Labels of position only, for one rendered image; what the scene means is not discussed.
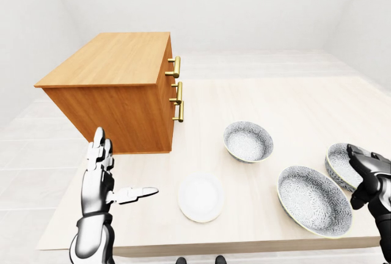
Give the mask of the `white plate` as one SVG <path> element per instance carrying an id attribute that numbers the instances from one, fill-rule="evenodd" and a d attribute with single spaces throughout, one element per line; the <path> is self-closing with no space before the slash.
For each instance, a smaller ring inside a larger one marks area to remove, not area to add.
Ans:
<path id="1" fill-rule="evenodd" d="M 198 223 L 215 220 L 222 212 L 224 199 L 221 181 L 207 172 L 188 175 L 178 189 L 178 206 L 181 212 Z"/>

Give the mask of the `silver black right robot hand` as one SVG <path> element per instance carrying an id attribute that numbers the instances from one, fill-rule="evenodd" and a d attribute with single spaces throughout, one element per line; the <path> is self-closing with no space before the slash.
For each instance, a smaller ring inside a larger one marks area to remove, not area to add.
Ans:
<path id="1" fill-rule="evenodd" d="M 391 160 L 372 152 L 364 155 L 354 145 L 347 145 L 349 163 L 363 178 L 351 197 L 353 209 L 358 210 L 365 204 L 377 220 L 391 218 Z"/>

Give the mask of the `wooden cabinet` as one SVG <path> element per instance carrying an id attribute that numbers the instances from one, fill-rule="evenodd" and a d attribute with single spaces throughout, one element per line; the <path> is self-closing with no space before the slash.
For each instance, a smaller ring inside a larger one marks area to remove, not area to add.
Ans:
<path id="1" fill-rule="evenodd" d="M 42 78 L 41 88 L 84 136 L 102 127 L 116 154 L 162 153 L 157 79 L 169 32 L 104 32 Z"/>

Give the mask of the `patterned black white bowl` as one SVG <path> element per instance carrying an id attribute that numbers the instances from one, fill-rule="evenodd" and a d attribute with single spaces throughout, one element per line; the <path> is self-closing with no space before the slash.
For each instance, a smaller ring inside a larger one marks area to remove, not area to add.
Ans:
<path id="1" fill-rule="evenodd" d="M 331 179 L 349 192 L 353 193 L 363 181 L 349 163 L 347 143 L 332 144 L 327 149 L 324 163 Z"/>
<path id="2" fill-rule="evenodd" d="M 305 166 L 289 166 L 277 179 L 284 212 L 307 231 L 329 239 L 345 236 L 353 224 L 353 209 L 330 178 Z"/>
<path id="3" fill-rule="evenodd" d="M 248 121 L 229 124 L 224 130 L 223 140 L 229 154 L 243 163 L 263 161 L 274 150 L 270 134 L 260 125 Z"/>

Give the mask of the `wooden cabinet drawer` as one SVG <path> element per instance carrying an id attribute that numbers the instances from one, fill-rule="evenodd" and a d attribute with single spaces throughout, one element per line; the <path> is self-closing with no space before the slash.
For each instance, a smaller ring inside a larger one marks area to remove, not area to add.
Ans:
<path id="1" fill-rule="evenodd" d="M 161 102 L 161 126 L 163 127 L 163 149 L 162 153 L 169 153 L 172 150 L 172 139 L 174 132 L 174 121 L 172 117 L 175 115 L 175 105 L 168 99 L 163 99 Z"/>
<path id="2" fill-rule="evenodd" d="M 165 72 L 172 72 L 174 70 L 173 63 L 169 62 L 168 59 L 172 58 L 172 47 L 170 36 L 167 38 L 166 49 L 164 51 L 163 60 L 161 62 L 161 67 L 159 70 L 159 75 L 157 79 L 157 85 L 159 89 L 171 89 L 171 84 L 173 83 L 174 78 L 172 76 L 166 76 Z"/>
<path id="3" fill-rule="evenodd" d="M 166 76 L 164 70 L 159 73 L 157 80 L 158 92 L 163 109 L 163 117 L 168 125 L 172 121 L 172 110 L 174 108 L 169 99 L 176 97 L 175 88 L 172 87 L 172 84 L 174 83 L 175 79 L 172 76 Z"/>

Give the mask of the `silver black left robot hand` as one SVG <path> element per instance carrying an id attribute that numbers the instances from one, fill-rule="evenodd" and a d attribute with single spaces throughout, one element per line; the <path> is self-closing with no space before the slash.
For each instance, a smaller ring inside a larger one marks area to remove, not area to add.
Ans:
<path id="1" fill-rule="evenodd" d="M 113 145 L 104 129 L 98 127 L 87 149 L 87 169 L 81 188 L 81 208 L 84 216 L 108 212 L 111 204 L 129 204 L 159 192 L 155 187 L 122 188 L 114 191 Z"/>

